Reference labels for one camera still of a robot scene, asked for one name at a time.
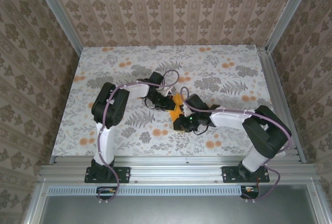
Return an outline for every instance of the aluminum frame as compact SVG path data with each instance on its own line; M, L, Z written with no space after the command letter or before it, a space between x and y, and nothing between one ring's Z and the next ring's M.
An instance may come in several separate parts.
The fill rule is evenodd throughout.
M292 132L292 140L296 145L302 163L306 163L305 154L302 150L295 125L289 111L284 91L282 89L278 73L276 71L271 53L267 53L265 48L257 48L259 59L263 68L265 81L268 86L273 109L276 115L288 126Z
M58 0L46 0L48 6L51 8L52 12L54 13L57 21L61 25L61 28L63 29L64 33L68 37L69 41L73 45L73 48L75 49L78 56L81 55L83 50L83 43L78 37L75 26L73 26L68 19L65 9L63 9L59 3Z
M313 164L299 163L293 147L293 156L277 157L269 162L281 174L280 185L307 185L319 224L332 223L324 194ZM48 196L49 187L84 187L86 168L92 157L56 157L54 165L42 166L37 187L26 216L26 224L39 223ZM130 166L129 186L214 186L246 185L224 184L221 167L237 165L241 157L116 157L115 166ZM273 185L276 175L270 173ZM89 186L115 186L115 184L89 184Z
M266 43L266 47L269 53L271 53L276 44L278 43L280 37L284 33L287 25L289 24L290 20L292 19L297 7L301 3L302 0L288 0L285 9L281 13L278 22L276 23L269 40Z

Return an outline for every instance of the white robotic arm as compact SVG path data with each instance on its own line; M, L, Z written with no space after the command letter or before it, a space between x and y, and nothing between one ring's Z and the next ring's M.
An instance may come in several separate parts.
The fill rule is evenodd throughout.
M288 138L284 131L289 136L291 136L291 132L267 106L259 106L256 110L242 113L237 112L239 113L230 113L219 105L208 107L196 94L193 94L186 99L184 115L180 115L174 122L174 129L186 132L197 131L201 124L207 127L244 129L252 141L253 147L238 165L237 173L244 180L249 177L257 180L254 173L269 159L272 159L287 142ZM257 115L277 123L284 131L271 122L258 118Z
M155 85L161 85L163 76L153 72L149 79L138 80L137 82L129 83L128 85L122 86L117 90L113 99L111 99L110 105L106 112L105 127L99 138L100 152L103 160L107 164L111 164L114 160L114 131L116 125L122 120L125 113L126 104L128 100L136 98L145 98L151 100L151 102L158 109L173 110L175 103L171 96L168 96L172 88L163 89L157 91L156 86L149 86L144 84L145 82L153 83ZM105 114L106 103L111 93L116 89L116 86L107 82L104 84L101 92L99 93L96 101L92 106L92 114L96 122L97 133L100 133L103 124L102 119ZM99 165L104 165L100 158L99 152L94 155L94 160Z
M136 98L144 98L147 96L149 91L149 85L145 84L135 84L127 87L123 87L123 89L129 91L128 100L136 99ZM100 122L96 123L97 133L100 133L103 124ZM114 160L114 131L116 127L113 125L110 128L104 128L103 133L100 136L100 150L101 155L107 164L111 164ZM104 163L101 161L98 152L94 154L94 160L96 163L103 165Z

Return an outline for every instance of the grey leaf pattern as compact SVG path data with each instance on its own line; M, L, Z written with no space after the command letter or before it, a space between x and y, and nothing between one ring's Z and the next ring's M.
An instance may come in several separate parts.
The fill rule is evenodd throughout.
M87 86L93 89L101 89L105 82L113 82L112 76L102 76L97 77L96 79L90 79L87 82Z
M236 73L223 72L223 74L226 75L227 77L238 78L238 74L236 74Z
M235 70L238 71L238 75L240 77L245 77L245 76L254 77L254 76L258 75L257 70L251 69L250 67L246 67L246 66L243 66L243 65L236 66Z
M206 77L206 76L215 76L216 73L214 73L214 72L201 72L201 73L198 73L198 75Z
M228 94L240 94L242 91L245 91L248 89L248 87L245 85L245 83L238 83L237 81L233 81L234 83L227 82L223 85L222 89L220 90L220 93L228 93Z
M139 140L141 140L143 144L148 144L148 143L150 143L150 140L151 140L150 133L149 133L149 132L143 132L143 133L140 135Z
M178 61L164 61L157 66L156 71L166 72L170 69L180 69L182 66Z
M154 114L151 114L149 111L148 113L142 111L139 113L138 111L134 112L132 116L124 123L130 125L132 127L145 127L147 124L156 121Z
M212 92L219 91L220 87L217 85L222 81L218 77L210 76L209 78L203 78L202 80L195 81L195 87L201 90L209 89Z
M102 61L103 65L114 66L118 62L118 58L115 55L108 54L106 59Z
M265 81L259 81L257 84L262 88L267 88L267 85L266 85Z
M133 65L131 67L133 72L131 74L133 76L150 76L152 74L152 70L150 68L147 68L146 66L141 66L141 65Z
M128 127L126 129L124 129L122 132L121 132L121 136L124 136L126 138L130 137L132 134L134 134L136 132L136 129L133 128L133 127Z
M173 145L168 143L160 143L159 145L151 146L151 149L153 150L169 150L170 148L173 148Z
M219 65L219 61L220 61L219 57L208 54L204 59L203 64L206 66L212 65L213 67L216 67Z
M240 149L239 146L222 146L222 150L224 151L230 151L232 154L238 153Z

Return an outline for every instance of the ventilation grille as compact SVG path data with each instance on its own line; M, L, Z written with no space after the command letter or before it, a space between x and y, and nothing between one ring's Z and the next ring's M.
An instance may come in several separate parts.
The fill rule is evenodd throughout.
M96 189L96 186L50 186L47 196L96 195ZM121 186L118 195L241 195L241 186Z

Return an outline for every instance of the black cable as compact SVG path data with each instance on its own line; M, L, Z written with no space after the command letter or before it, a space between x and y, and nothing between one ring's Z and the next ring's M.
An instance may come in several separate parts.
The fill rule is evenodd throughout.
M147 103L146 103L146 100L147 100L147 98L144 99L144 104L145 104L145 106L146 106L147 108L149 108L149 109L151 109L151 110L156 109L156 107L154 107L154 108L148 107L148 106L147 106Z
M202 131L201 133L197 134L195 131L194 131L194 133L195 133L197 136L202 135L203 133L205 133L205 132L208 130L208 128L209 128L209 126L207 125L207 126L206 126L206 129L205 129L204 131Z

